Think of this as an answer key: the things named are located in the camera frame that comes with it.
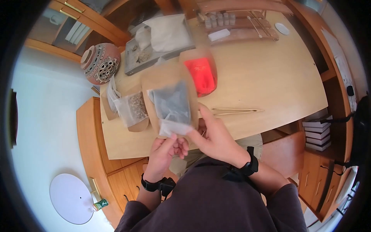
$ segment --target terracotta pot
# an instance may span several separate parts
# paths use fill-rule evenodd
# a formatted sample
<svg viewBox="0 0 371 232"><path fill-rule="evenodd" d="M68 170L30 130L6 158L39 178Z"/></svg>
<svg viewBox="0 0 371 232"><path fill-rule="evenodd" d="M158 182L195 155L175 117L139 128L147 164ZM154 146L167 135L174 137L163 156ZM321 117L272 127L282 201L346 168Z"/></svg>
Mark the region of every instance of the terracotta pot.
<svg viewBox="0 0 371 232"><path fill-rule="evenodd" d="M117 72L121 61L118 48L111 43L91 46L81 58L81 68L94 85L103 85Z"/></svg>

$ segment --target dark shirt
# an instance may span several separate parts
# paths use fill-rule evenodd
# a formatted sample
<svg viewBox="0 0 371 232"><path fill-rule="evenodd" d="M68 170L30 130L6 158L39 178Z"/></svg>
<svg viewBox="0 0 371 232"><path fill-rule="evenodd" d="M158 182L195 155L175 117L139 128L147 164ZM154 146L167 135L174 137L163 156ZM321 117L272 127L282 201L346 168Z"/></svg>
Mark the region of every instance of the dark shirt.
<svg viewBox="0 0 371 232"><path fill-rule="evenodd" d="M295 185L283 186L265 206L247 182L221 178L226 166L199 166L210 162L223 164L209 157L193 164L153 212L138 201L128 202L115 232L306 231Z"/></svg>

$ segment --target bamboo tongs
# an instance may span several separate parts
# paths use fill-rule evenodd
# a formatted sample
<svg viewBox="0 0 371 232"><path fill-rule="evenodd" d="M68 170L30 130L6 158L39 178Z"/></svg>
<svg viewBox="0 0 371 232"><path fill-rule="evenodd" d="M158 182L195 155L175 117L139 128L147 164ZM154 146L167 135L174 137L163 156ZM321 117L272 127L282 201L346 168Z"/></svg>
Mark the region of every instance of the bamboo tongs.
<svg viewBox="0 0 371 232"><path fill-rule="evenodd" d="M234 108L213 108L213 110L236 110L241 112L232 112L232 113L220 113L214 115L228 115L228 114L246 114L246 113L255 113L255 112L263 112L264 110L258 109L234 109Z"/></svg>

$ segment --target khaki shorts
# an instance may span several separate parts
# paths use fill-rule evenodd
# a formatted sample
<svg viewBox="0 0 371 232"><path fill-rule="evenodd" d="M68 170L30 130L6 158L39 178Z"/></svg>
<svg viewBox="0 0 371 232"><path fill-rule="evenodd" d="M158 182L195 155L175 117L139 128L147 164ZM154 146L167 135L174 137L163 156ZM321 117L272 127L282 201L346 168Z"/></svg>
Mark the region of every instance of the khaki shorts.
<svg viewBox="0 0 371 232"><path fill-rule="evenodd" d="M261 134L238 139L236 143L243 147L244 150L247 150L247 147L254 147L254 156L257 159L262 157L263 140ZM173 156L169 169L180 178L194 162L204 157L206 155L199 149L190 150L183 160L178 156Z"/></svg>

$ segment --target green can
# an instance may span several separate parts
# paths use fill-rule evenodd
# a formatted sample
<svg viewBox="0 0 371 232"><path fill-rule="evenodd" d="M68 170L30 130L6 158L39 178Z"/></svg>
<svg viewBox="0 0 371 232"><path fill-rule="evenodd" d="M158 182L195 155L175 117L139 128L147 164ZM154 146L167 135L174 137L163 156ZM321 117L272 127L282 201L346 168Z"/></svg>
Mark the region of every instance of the green can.
<svg viewBox="0 0 371 232"><path fill-rule="evenodd" d="M105 207L108 205L108 201L106 199L102 199L100 201L98 201L97 203L94 203L93 204L93 208L94 208L94 211L98 211L100 210L101 208Z"/></svg>

